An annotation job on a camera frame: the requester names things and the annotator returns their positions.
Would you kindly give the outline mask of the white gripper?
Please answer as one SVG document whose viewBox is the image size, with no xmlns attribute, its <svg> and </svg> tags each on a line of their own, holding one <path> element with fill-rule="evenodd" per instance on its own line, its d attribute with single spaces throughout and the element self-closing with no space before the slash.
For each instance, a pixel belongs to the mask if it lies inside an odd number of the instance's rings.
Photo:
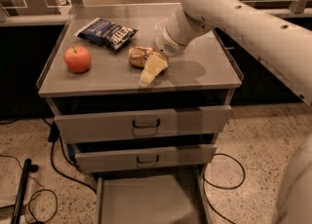
<svg viewBox="0 0 312 224">
<path fill-rule="evenodd" d="M 150 85 L 162 71 L 168 68 L 169 62 L 165 56 L 176 56 L 185 50 L 185 46 L 177 44 L 170 37 L 165 26 L 162 36 L 155 34 L 154 42 L 158 52 L 164 56 L 153 54 L 148 57 L 139 78 L 139 84 L 144 87 Z"/>
</svg>

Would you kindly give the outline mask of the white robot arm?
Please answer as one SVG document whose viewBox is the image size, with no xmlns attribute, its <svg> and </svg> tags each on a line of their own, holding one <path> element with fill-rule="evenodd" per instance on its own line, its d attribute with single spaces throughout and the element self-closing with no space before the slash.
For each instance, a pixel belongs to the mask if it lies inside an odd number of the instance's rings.
<svg viewBox="0 0 312 224">
<path fill-rule="evenodd" d="M 175 13 L 156 31 L 156 50 L 175 56 L 214 28 L 229 35 L 312 105 L 312 32 L 240 0 L 180 0 Z M 273 224 L 312 224 L 312 138 L 297 148 L 288 163 Z"/>
</svg>

